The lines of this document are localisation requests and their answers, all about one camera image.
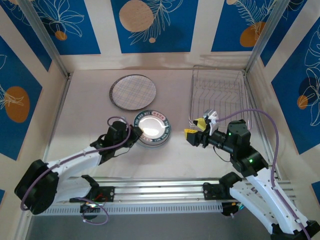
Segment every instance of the metal corner post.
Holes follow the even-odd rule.
[[[271,12],[268,20],[266,21],[265,28],[262,30],[260,37],[256,41],[256,44],[252,50],[252,54],[248,60],[248,63],[245,67],[245,71],[248,73],[259,58],[260,54],[264,50],[268,40],[270,39],[272,33],[274,32],[278,22],[280,21],[284,11],[286,10],[288,4],[291,0],[273,0],[277,1],[274,6],[273,11]]]
[[[32,27],[33,31],[41,41],[43,47],[49,54],[50,58],[55,62],[59,71],[65,76],[67,80],[69,77],[68,71],[63,64],[60,54],[52,41],[51,37],[49,36],[45,26],[41,22],[40,17],[38,16],[35,8],[32,5],[32,2],[29,0],[16,0],[22,13],[25,15],[26,19],[28,20],[30,26]]]

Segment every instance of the wire dish rack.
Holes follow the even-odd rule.
[[[220,119],[243,109],[248,109],[249,99],[243,70],[217,69],[210,66],[195,65],[192,71],[189,123],[201,118],[208,109],[218,113]],[[249,129],[252,128],[251,112],[239,113],[219,122],[220,128],[226,128],[234,120],[244,119]]]

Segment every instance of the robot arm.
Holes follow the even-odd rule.
[[[105,202],[105,197],[96,198],[106,196],[110,191],[107,187],[99,187],[98,183],[88,175],[69,178],[83,170],[105,163],[115,157],[116,151],[121,148],[131,148],[142,133],[139,127],[130,125],[128,128],[127,123],[122,120],[114,121],[107,134],[101,135],[82,151],[49,163],[44,163],[40,159],[34,161],[14,193],[34,215],[44,212],[56,202],[69,200],[79,202],[73,199],[77,197]]]
[[[306,239],[302,226],[310,236],[320,231],[320,226],[315,221],[308,219],[293,205],[284,191],[275,182],[271,183],[271,170],[261,154],[250,145],[251,133],[248,131],[244,120],[232,121],[228,124],[227,132],[214,130],[215,120],[218,118],[215,112],[207,111],[204,118],[198,118],[193,123],[203,131],[193,129],[185,130],[186,140],[192,146],[205,148],[209,144],[222,149],[230,154],[230,162],[233,167],[242,174],[259,192],[262,199],[254,197],[252,191],[248,191],[241,179],[232,175],[226,175],[220,183],[226,189],[229,196],[242,202],[267,228],[270,234],[277,232],[281,238],[275,239]],[[294,217],[289,208],[295,212]]]

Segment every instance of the beige circle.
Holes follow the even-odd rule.
[[[226,0],[226,4],[228,4],[228,5],[233,5],[236,2],[238,2],[238,0]]]
[[[10,3],[14,4],[14,5],[19,5],[17,0],[8,0]]]
[[[149,43],[154,44],[156,42],[156,39],[154,37],[150,37]]]
[[[141,32],[148,29],[154,22],[154,15],[143,1],[130,0],[119,12],[122,26],[130,32]]]

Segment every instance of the gray floor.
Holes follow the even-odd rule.
[[[26,239],[269,240],[270,235],[244,209],[234,219],[221,213],[111,215],[102,226],[84,223],[79,216],[34,216]]]

